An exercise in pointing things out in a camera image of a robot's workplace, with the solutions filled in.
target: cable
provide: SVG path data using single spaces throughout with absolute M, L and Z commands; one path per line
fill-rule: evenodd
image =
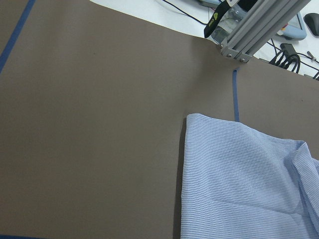
M 195 17 L 189 15 L 187 12 L 184 12 L 182 9 L 176 7 L 174 4 L 172 4 L 172 3 L 170 3 L 170 2 L 168 2 L 168 1 L 166 1 L 166 0 L 162 0 L 162 1 L 164 1 L 164 2 L 168 3 L 169 5 L 175 7 L 177 10 L 181 11 L 182 13 L 184 13 L 184 14 L 187 15 L 187 16 L 189 16 L 190 18 L 193 18 L 195 21 L 199 22 L 200 24 L 202 24 L 202 25 L 207 25 L 207 23 L 201 22 L 200 20 L 196 19 Z
M 270 43 L 270 42 L 267 42 L 267 43 L 268 43 L 269 45 L 271 45 L 271 46 L 275 49 L 275 52 L 276 52 L 276 49 L 277 49 L 277 50 L 281 50 L 280 48 L 278 48 L 278 47 L 275 46 L 275 43 L 274 43 L 274 41 L 273 41 L 272 38 L 271 38 L 271 42 L 272 42 L 272 43 Z M 307 56 L 307 55 L 305 55 L 305 54 L 303 54 L 303 53 L 297 52 L 297 54 L 298 54 L 298 55 L 301 55 L 301 56 L 304 56 L 304 57 L 306 57 L 306 58 L 308 58 L 308 59 L 313 60 L 310 56 Z M 281 62 L 281 60 L 282 60 L 282 57 L 279 59 L 278 62 L 274 62 L 273 65 L 279 65 L 280 62 Z M 316 79 L 316 77 L 319 76 L 319 69 L 318 69 L 318 68 L 313 67 L 313 66 L 311 66 L 311 65 L 308 65 L 307 63 L 305 63 L 305 62 L 303 62 L 303 61 L 301 61 L 301 60 L 300 60 L 300 63 L 302 63 L 302 64 L 304 64 L 304 65 L 306 65 L 306 66 L 308 66 L 308 67 L 310 67 L 310 68 L 313 68 L 314 70 L 317 70 L 317 71 L 318 71 L 318 72 L 315 74 L 315 76 L 313 77 L 313 79 Z
M 284 51 L 283 51 L 283 50 L 280 50 L 280 51 L 275 55 L 275 57 L 269 62 L 269 64 L 275 65 L 276 60 L 277 60 L 277 57 L 278 57 L 281 53 L 284 53 Z
M 293 60 L 288 61 L 288 63 L 286 65 L 284 65 L 282 68 L 287 70 L 288 67 L 290 67 L 291 63 L 293 63 Z
M 313 66 L 311 66 L 311 65 L 308 65 L 308 64 L 306 64 L 306 63 L 305 63 L 305 62 L 303 62 L 303 61 L 301 61 L 301 63 L 303 63 L 303 64 L 304 64 L 304 65 L 306 65 L 306 66 L 309 66 L 310 68 L 313 68 L 313 69 L 315 69 L 315 70 L 319 71 L 319 69 L 318 69 L 318 68 L 313 67 Z
M 281 50 L 279 47 L 277 47 L 277 46 L 271 44 L 270 42 L 267 42 L 267 43 L 268 43 L 269 45 L 271 45 L 272 47 L 276 48 L 277 50 Z
M 291 54 L 290 56 L 288 56 L 288 57 L 284 60 L 284 62 L 280 64 L 279 67 L 283 68 L 283 66 L 289 61 L 289 58 L 291 58 L 291 57 L 293 57 L 293 56 L 296 56 L 296 57 L 297 57 L 297 63 L 298 63 L 298 65 L 297 65 L 296 73 L 298 73 L 298 72 L 299 72 L 299 69 L 300 69 L 300 57 L 299 57 L 298 54 Z
M 297 52 L 297 54 L 298 54 L 298 55 L 301 55 L 301 56 L 304 56 L 304 57 L 307 57 L 308 59 L 311 59 L 311 60 L 312 60 L 312 58 L 311 58 L 310 56 L 307 56 L 307 55 L 305 55 L 305 54 L 303 54 L 303 53 Z
M 272 38 L 270 38 L 270 40 L 271 40 L 271 43 L 273 44 L 273 47 L 274 47 L 274 50 L 275 50 L 275 54 L 277 54 L 277 49 L 276 49 L 274 40 Z
M 313 77 L 313 79 L 319 80 L 319 77 L 316 78 L 319 75 L 319 71 L 317 72 L 317 74 L 315 74 L 315 76 Z
M 283 51 L 281 57 L 280 57 L 279 60 L 275 63 L 275 66 L 282 67 L 282 66 L 281 66 L 281 61 L 283 60 L 284 56 L 285 56 L 285 51 Z

